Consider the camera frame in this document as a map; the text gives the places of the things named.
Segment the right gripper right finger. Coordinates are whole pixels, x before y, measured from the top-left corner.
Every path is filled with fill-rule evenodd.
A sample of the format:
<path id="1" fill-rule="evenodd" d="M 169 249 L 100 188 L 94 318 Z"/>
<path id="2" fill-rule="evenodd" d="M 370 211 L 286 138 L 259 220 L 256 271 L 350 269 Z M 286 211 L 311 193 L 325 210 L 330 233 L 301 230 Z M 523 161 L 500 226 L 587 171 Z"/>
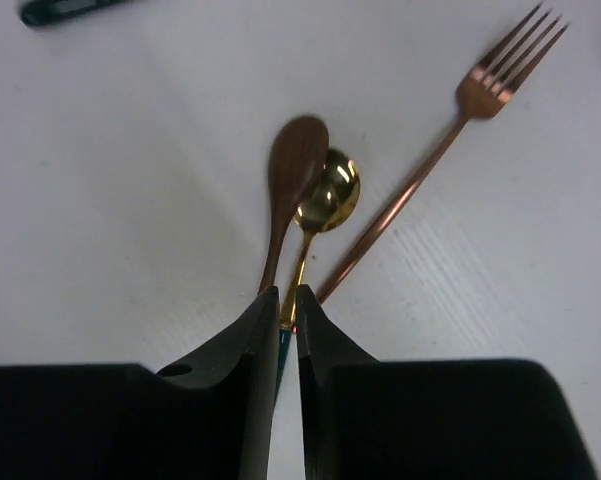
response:
<path id="1" fill-rule="evenodd" d="M 310 479 L 594 479 L 559 384 L 516 358 L 380 361 L 296 294 Z"/>

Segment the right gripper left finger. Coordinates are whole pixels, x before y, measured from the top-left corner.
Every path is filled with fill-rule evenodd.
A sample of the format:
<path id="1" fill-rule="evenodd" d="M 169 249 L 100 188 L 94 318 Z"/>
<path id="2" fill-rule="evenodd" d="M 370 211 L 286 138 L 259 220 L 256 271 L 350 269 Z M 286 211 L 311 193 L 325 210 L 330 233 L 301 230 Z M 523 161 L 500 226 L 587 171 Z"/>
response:
<path id="1" fill-rule="evenodd" d="M 279 297 L 159 371 L 0 366 L 0 479 L 263 479 Z"/>

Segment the gold spoon green handle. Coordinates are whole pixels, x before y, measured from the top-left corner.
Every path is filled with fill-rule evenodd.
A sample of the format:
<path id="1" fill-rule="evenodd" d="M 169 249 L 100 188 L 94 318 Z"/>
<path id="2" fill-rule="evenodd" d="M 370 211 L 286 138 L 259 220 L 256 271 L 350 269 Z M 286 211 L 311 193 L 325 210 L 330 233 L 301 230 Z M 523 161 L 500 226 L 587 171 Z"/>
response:
<path id="1" fill-rule="evenodd" d="M 354 160 L 339 149 L 330 147 L 313 193 L 296 210 L 294 223 L 303 238 L 292 277 L 280 311 L 279 352 L 275 396 L 283 379 L 292 334 L 295 332 L 296 291 L 302 284 L 306 260 L 316 235 L 342 225 L 358 203 L 361 180 Z"/>

